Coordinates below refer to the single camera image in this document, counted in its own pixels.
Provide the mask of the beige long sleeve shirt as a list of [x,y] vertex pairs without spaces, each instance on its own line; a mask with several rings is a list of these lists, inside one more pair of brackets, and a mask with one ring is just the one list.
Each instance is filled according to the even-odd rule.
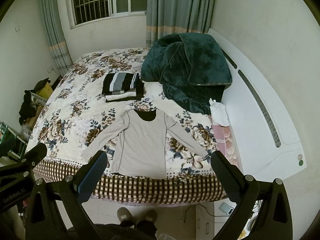
[[107,126],[84,150],[81,157],[89,161],[107,142],[117,138],[111,172],[129,177],[166,177],[165,145],[169,134],[200,158],[207,152],[185,129],[165,112],[156,109],[124,111]]

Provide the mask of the yellow cardboard box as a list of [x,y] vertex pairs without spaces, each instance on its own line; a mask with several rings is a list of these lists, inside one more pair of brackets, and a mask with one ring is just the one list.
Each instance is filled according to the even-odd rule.
[[36,94],[46,100],[50,98],[53,93],[51,85],[47,82],[42,89],[39,89]]

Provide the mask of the blue phone on cabinet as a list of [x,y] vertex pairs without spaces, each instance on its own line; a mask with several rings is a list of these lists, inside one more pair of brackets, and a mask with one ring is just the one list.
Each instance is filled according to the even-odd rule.
[[220,205],[219,209],[228,216],[234,211],[234,208],[225,202]]

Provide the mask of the pink floral bed sheet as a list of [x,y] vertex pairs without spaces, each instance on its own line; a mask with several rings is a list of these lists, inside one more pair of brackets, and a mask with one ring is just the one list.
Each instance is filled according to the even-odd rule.
[[217,149],[231,164],[235,165],[240,171],[242,171],[240,155],[236,142],[233,138],[231,127],[212,125],[212,129],[217,143]]

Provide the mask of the left blue-grey curtain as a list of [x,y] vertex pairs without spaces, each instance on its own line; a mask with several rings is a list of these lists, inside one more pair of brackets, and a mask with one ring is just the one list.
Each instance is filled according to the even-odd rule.
[[57,0],[39,0],[40,14],[44,24],[49,50],[61,76],[65,76],[73,65],[63,29]]

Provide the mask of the white bedside cabinet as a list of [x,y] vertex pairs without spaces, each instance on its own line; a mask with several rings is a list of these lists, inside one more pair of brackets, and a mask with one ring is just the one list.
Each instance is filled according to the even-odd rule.
[[[225,202],[234,209],[236,204],[228,198],[216,202],[205,202],[195,205],[196,212],[196,239],[213,239],[227,222],[229,216],[223,213],[219,207]],[[251,211],[250,217],[247,220],[244,229],[240,233],[238,239],[243,239],[249,235],[253,228],[253,224],[257,218],[262,201],[257,200]]]

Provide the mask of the green metal rack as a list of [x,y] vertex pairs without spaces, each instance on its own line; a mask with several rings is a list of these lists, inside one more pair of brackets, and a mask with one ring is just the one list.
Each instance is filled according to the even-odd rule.
[[27,143],[7,124],[1,122],[1,157],[20,160],[25,155]]

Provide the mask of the blue-grey curtain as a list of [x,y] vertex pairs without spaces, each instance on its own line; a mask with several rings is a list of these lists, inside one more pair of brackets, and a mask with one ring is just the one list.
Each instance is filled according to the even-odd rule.
[[177,33],[207,33],[215,0],[147,0],[146,46]]
[[73,65],[63,29],[57,0],[39,0],[40,14],[44,24],[49,50],[61,76],[65,76]]

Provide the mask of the dark green plush blanket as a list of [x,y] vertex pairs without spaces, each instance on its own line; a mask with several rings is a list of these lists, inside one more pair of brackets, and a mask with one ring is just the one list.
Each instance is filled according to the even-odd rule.
[[150,48],[141,68],[145,82],[159,82],[167,99],[191,113],[210,114],[232,84],[226,58],[208,34],[170,34]]

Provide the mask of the white bed headboard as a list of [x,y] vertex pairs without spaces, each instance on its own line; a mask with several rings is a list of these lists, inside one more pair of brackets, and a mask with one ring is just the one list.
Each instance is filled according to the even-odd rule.
[[258,68],[231,42],[210,29],[228,63],[233,82],[222,103],[244,174],[260,181],[289,178],[307,167],[290,115]]

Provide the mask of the white folded garment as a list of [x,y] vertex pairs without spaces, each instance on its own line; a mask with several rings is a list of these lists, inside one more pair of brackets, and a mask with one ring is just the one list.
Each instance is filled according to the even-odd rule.
[[112,94],[112,95],[106,95],[105,98],[107,101],[116,101],[120,99],[125,99],[125,98],[135,98],[136,97],[136,92],[135,91],[128,91],[123,94]]

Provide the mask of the white pillow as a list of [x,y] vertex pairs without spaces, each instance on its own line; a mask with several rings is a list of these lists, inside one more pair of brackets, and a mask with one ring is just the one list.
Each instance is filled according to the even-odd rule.
[[213,125],[222,127],[230,126],[225,105],[212,99],[209,100],[209,104]]

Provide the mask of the right blue-grey curtain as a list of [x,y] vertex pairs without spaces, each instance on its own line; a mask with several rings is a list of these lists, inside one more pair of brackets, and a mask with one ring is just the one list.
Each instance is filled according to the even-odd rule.
[[147,0],[146,46],[177,33],[207,33],[215,0]]

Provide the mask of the right grey slipper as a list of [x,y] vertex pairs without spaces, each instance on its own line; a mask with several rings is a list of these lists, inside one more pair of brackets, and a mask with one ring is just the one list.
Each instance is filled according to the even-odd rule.
[[144,219],[152,222],[153,224],[155,224],[157,217],[158,217],[157,211],[154,209],[147,210],[144,215]]

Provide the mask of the black clothes pile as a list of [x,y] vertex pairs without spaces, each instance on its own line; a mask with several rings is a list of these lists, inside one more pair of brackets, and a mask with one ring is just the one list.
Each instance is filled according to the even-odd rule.
[[24,91],[23,103],[21,104],[21,108],[19,111],[19,115],[20,115],[19,124],[21,126],[25,124],[25,121],[27,119],[30,119],[36,116],[36,109],[32,106],[32,103],[31,103],[31,93],[36,94],[36,92],[38,90],[43,89],[47,83],[50,83],[49,78],[39,81],[34,87],[34,89]]

